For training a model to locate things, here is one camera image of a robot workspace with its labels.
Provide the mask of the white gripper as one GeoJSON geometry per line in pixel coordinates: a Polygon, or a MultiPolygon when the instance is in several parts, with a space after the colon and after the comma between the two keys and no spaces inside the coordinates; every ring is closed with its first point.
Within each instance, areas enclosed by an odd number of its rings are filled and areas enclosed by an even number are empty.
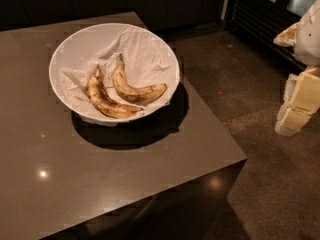
{"type": "MultiPolygon", "coordinates": [[[[294,47],[295,58],[308,66],[320,66],[320,0],[316,0],[299,23],[279,33],[273,43],[294,47]]],[[[290,74],[283,104],[277,115],[275,132],[292,136],[301,131],[320,108],[320,68],[307,67],[299,75],[290,74]]]]}

